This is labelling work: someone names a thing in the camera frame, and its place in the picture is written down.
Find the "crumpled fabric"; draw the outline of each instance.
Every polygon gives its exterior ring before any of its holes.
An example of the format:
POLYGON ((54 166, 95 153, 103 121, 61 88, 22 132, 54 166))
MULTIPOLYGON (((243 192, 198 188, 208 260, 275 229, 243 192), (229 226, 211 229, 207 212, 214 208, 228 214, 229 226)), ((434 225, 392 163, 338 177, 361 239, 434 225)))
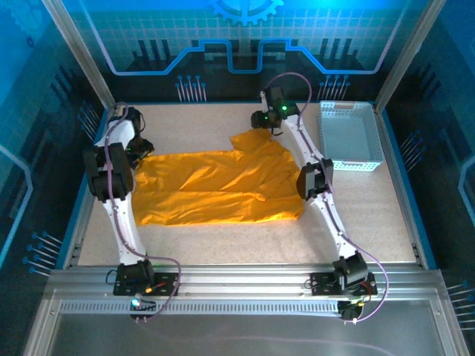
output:
POLYGON ((265 129, 231 138, 234 150, 150 156, 136 170, 137 225, 296 220, 300 169, 265 129))

